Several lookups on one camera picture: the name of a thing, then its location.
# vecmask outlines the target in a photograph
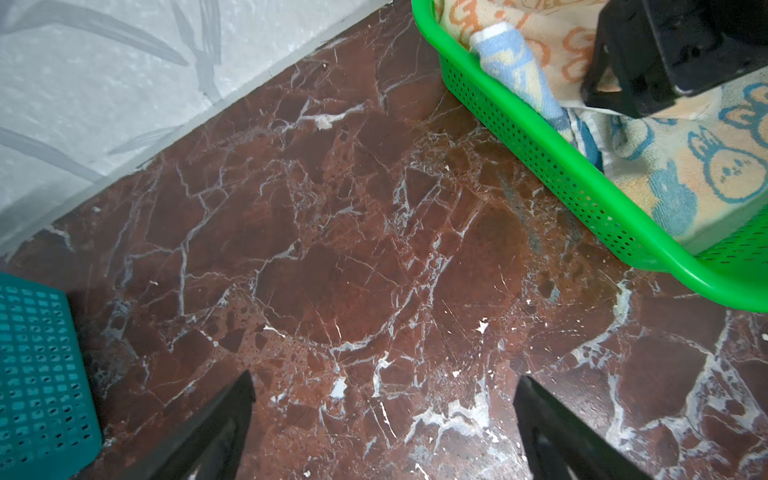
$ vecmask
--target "folded towel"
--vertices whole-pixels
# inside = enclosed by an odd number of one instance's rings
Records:
[[[697,121],[576,113],[605,175],[691,253],[768,203],[768,68],[724,85],[718,114]]]
[[[485,73],[533,107],[568,143],[593,165],[601,167],[601,154],[589,130],[578,118],[569,117],[554,99],[544,72],[518,30],[508,23],[499,23],[473,34],[469,42]]]
[[[525,38],[558,103],[586,108],[581,82],[592,61],[598,15],[607,0],[435,0],[439,24],[466,48],[472,34],[507,22]],[[617,82],[605,85],[617,89]],[[717,89],[681,98],[655,118],[701,118],[718,109]],[[615,114],[612,111],[600,110]]]

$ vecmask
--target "brown marble floor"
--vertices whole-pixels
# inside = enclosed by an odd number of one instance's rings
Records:
[[[80,478],[243,369],[242,479],[524,478],[527,372],[658,478],[768,470],[766,317],[618,262],[446,92],[405,0],[3,269],[70,295],[105,438]]]

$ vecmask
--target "teal plastic basket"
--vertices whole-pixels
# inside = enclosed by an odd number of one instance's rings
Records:
[[[0,273],[0,478],[60,480],[101,449],[63,292]]]

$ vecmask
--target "green plastic basket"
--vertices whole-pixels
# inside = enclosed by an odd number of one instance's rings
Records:
[[[768,312],[768,207],[736,233],[693,256],[442,30],[433,0],[412,0],[437,49],[445,86],[626,264],[669,272],[701,295]]]
[[[67,297],[0,273],[0,478],[65,480],[100,449]]]

